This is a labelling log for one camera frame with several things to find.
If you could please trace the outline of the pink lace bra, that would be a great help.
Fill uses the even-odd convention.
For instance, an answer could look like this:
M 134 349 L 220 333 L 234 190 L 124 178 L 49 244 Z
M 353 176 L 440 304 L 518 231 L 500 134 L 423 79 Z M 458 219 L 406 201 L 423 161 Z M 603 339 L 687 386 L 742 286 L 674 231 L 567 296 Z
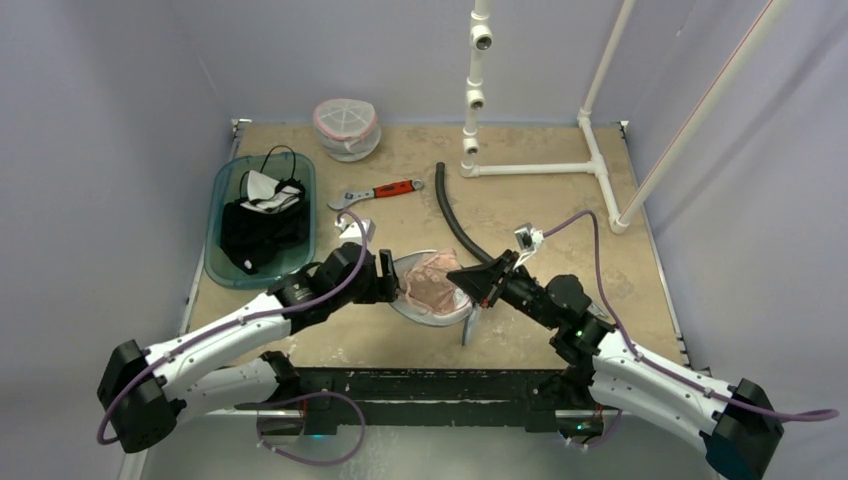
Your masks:
M 425 253 L 403 274 L 404 298 L 418 313 L 448 316 L 471 305 L 470 298 L 446 274 L 462 266 L 454 249 Z

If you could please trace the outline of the white mesh laundry bag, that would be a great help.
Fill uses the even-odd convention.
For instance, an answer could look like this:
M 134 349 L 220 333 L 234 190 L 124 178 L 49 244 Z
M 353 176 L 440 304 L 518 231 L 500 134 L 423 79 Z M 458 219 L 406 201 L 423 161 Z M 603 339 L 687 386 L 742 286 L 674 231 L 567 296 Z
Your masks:
M 393 261 L 398 277 L 397 298 L 390 306 L 405 318 L 427 327 L 462 325 L 461 345 L 471 344 L 481 307 L 447 274 L 462 268 L 452 248 L 426 249 Z

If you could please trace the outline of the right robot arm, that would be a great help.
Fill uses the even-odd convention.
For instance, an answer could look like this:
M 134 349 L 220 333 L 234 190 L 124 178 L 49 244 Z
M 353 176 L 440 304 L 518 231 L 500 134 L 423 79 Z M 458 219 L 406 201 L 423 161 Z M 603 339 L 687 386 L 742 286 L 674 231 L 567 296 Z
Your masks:
M 592 300 L 577 276 L 557 275 L 540 285 L 517 259 L 507 250 L 446 277 L 481 306 L 502 301 L 553 331 L 551 346 L 578 369 L 561 381 L 569 404 L 594 400 L 632 413 L 704 453 L 726 479 L 764 477 L 784 428 L 760 385 L 711 378 L 628 344 L 622 328 L 590 312 Z

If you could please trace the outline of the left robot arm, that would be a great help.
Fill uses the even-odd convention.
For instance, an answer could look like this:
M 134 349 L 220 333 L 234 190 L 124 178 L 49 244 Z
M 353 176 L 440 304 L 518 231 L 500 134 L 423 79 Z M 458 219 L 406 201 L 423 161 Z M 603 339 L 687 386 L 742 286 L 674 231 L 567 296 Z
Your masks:
M 303 402 L 308 393 L 287 355 L 267 351 L 240 366 L 233 360 L 348 304 L 391 303 L 398 288 L 390 250 L 372 254 L 348 242 L 196 331 L 148 347 L 134 340 L 116 346 L 97 388 L 104 409 L 97 442 L 137 453 L 211 411 Z

